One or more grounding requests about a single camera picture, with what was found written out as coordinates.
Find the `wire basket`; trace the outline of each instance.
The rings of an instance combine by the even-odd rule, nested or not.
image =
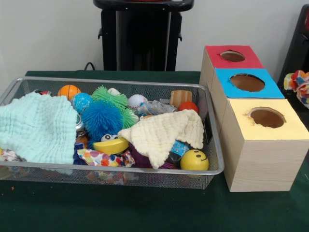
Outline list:
[[[154,170],[143,168],[0,161],[0,179],[205,189],[214,175],[223,171],[224,162],[211,103],[211,96],[208,89],[204,86],[193,84],[23,77],[14,80],[5,90],[4,94],[0,97],[0,106],[7,105],[13,99],[19,99],[36,89],[49,90],[56,94],[64,85],[75,85],[81,89],[82,92],[88,94],[92,94],[96,88],[104,85],[106,88],[113,87],[127,96],[141,94],[149,100],[169,99],[170,93],[173,90],[191,91],[192,101],[197,104],[202,121],[205,121],[207,118],[210,122],[211,128],[205,128],[205,130],[211,130],[212,137],[206,138],[206,134],[204,134],[204,147],[202,149],[209,159],[209,170]]]

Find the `purple toy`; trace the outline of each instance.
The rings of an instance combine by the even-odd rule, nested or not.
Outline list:
[[[129,143],[129,149],[131,151],[131,155],[133,159],[135,160],[135,165],[132,166],[133,168],[153,168],[150,164],[148,157],[141,155],[131,143]],[[159,168],[160,169],[177,169],[175,165],[168,163],[166,161]]]

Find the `basket rim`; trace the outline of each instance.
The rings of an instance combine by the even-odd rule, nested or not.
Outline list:
[[[16,162],[16,161],[0,161],[0,166],[16,166],[29,168],[50,168],[50,169],[72,169],[72,170],[90,170],[90,171],[107,171],[107,172],[128,172],[128,173],[152,173],[152,174],[186,174],[186,175],[217,175],[224,170],[224,159],[217,131],[214,110],[211,102],[211,95],[207,87],[199,84],[183,84],[183,83],[160,83],[160,82],[139,82],[139,81],[119,81],[119,80],[98,80],[98,79],[76,79],[62,77],[20,77],[13,80],[7,87],[5,92],[0,96],[0,105],[4,99],[11,94],[12,90],[17,91],[16,85],[24,80],[42,80],[42,81],[71,81],[85,83],[110,83],[110,84],[127,84],[127,85],[149,85],[149,86],[179,86],[179,87],[195,87],[202,89],[206,94],[207,107],[210,115],[211,131],[214,139],[216,156],[218,159],[218,169],[212,171],[192,171],[179,169],[148,169],[148,168],[127,168],[127,167],[102,167],[102,166],[87,166],[74,164],[53,164],[53,163],[33,163],[33,162]]]

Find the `wooden box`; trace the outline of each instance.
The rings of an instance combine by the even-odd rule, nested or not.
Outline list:
[[[200,85],[211,91],[214,69],[263,69],[262,63],[250,46],[205,46]]]
[[[228,98],[284,99],[266,69],[215,69],[211,98],[220,133]]]
[[[220,140],[231,192],[289,191],[309,148],[285,99],[229,99]]]

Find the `white wall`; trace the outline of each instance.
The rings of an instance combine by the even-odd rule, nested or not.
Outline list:
[[[92,0],[0,0],[0,93],[28,70],[80,70],[102,61]]]
[[[250,45],[278,79],[301,7],[308,0],[196,0],[183,13],[178,70],[200,70],[203,45]]]
[[[177,70],[200,71],[205,44],[249,44],[278,77],[307,0],[196,0],[183,13]],[[0,94],[27,70],[102,68],[92,0],[0,0]]]

